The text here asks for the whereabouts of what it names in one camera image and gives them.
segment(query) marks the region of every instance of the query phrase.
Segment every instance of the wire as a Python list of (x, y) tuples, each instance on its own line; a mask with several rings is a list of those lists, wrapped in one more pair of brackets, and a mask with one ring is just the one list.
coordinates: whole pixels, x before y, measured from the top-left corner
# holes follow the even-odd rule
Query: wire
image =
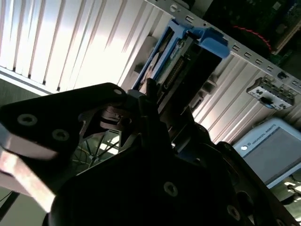
[(87, 146), (88, 154), (91, 155), (91, 156), (93, 156), (88, 141), (86, 140), (85, 143), (86, 143), (86, 146)]
[(297, 180), (293, 174), (290, 175), (290, 178), (294, 181), (294, 182), (298, 182), (298, 183), (301, 183), (301, 181)]
[(6, 197), (8, 197), (10, 194), (12, 194), (12, 191), (9, 192), (7, 195), (5, 195), (5, 196), (0, 200), (0, 202), (3, 201)]
[(102, 153), (100, 153), (97, 158), (100, 158), (101, 156), (103, 156), (105, 153), (107, 153), (109, 150), (111, 150), (112, 148), (114, 148), (117, 144), (119, 143), (119, 141), (117, 141), (116, 143), (114, 143), (112, 146), (110, 146), (108, 149), (104, 150)]
[(78, 162), (78, 163), (81, 163), (81, 164), (87, 164), (88, 165), (88, 163), (87, 162), (84, 162), (84, 161), (79, 161), (79, 160), (75, 160), (75, 159), (72, 159), (72, 161), (74, 161), (74, 162)]
[(84, 153), (90, 154), (89, 152), (87, 152), (87, 151), (86, 151), (85, 149), (83, 149), (82, 147), (78, 146), (78, 148), (79, 148), (81, 151), (83, 151)]
[(233, 28), (237, 28), (237, 29), (240, 29), (242, 31), (246, 31), (246, 32), (250, 32), (254, 35), (256, 35), (258, 38), (260, 38), (266, 45), (267, 47), (269, 48), (270, 51), (272, 51), (272, 47), (271, 45), (269, 44), (269, 41), (266, 40), (262, 35), (260, 35), (258, 32), (255, 32), (253, 30), (250, 30), (250, 29), (246, 29), (245, 27), (239, 27), (239, 26), (233, 26)]

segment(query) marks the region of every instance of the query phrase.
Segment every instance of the universal robots logo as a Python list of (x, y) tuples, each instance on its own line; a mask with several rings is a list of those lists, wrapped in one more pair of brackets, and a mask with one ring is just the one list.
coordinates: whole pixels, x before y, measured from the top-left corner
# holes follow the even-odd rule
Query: universal robots logo
[(269, 127), (264, 133), (262, 133), (259, 137), (257, 137), (253, 142), (248, 143), (247, 145), (254, 145), (256, 144), (258, 141), (260, 141), (265, 135), (267, 135), (267, 133), (269, 133), (274, 127), (276, 126), (276, 124), (273, 124), (271, 127)]

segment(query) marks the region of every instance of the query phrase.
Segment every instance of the screw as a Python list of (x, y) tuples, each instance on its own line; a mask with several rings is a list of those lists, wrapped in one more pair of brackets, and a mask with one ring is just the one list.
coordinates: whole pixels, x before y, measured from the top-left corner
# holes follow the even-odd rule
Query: screw
[(114, 92), (119, 94), (119, 95), (122, 94), (122, 92), (119, 89), (114, 89)]
[(172, 197), (176, 197), (178, 195), (177, 187), (171, 182), (165, 182), (164, 191)]
[(234, 206), (228, 205), (227, 211), (228, 211), (229, 215), (232, 216), (235, 220), (237, 220), (237, 221), (240, 220), (240, 214)]
[(63, 129), (55, 129), (52, 132), (52, 137), (57, 141), (66, 141), (69, 139), (69, 133)]
[(285, 224), (282, 222), (282, 220), (280, 220), (280, 219), (277, 219), (277, 224), (279, 225), (279, 226), (285, 226)]
[(18, 116), (17, 120), (18, 123), (23, 126), (34, 126), (38, 122), (37, 117), (32, 114), (21, 114)]

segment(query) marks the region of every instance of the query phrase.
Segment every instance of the red cable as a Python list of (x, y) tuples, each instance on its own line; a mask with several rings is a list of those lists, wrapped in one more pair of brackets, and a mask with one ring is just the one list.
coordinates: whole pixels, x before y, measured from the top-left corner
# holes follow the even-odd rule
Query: red cable
[(269, 41), (266, 40), (264, 37), (262, 37), (259, 33), (255, 32), (253, 30), (246, 29), (245, 27), (239, 27), (239, 26), (233, 26), (233, 27), (234, 28), (238, 28), (238, 29), (240, 29), (242, 31), (250, 32), (250, 33), (256, 35), (258, 38), (260, 38), (268, 46), (269, 50), (272, 51), (272, 47), (269, 44)]

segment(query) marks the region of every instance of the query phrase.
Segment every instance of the metal rack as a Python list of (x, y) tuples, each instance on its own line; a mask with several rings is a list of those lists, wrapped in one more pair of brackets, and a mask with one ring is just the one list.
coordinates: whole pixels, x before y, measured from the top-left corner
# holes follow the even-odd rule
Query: metal rack
[[(162, 11), (170, 14), (172, 17), (176, 18), (178, 21), (182, 23), (186, 23), (194, 27), (203, 27), (203, 28), (212, 27), (218, 30), (224, 35), (224, 39), (228, 41), (229, 48), (231, 49), (232, 55), (245, 60), (249, 64), (252, 64), (254, 67), (265, 72), (267, 75), (273, 77), (275, 80), (280, 81), (287, 87), (301, 94), (301, 80), (283, 71), (281, 68), (277, 67), (267, 59), (261, 57), (254, 51), (250, 50), (249, 48), (242, 45), (235, 39), (231, 38), (217, 27), (211, 25), (207, 21), (191, 13), (188, 9), (181, 6), (177, 2), (173, 0), (146, 0), (146, 1), (158, 7)], [(280, 79), (278, 77), (279, 73), (281, 72), (285, 73), (285, 75), (287, 76), (285, 79)]]

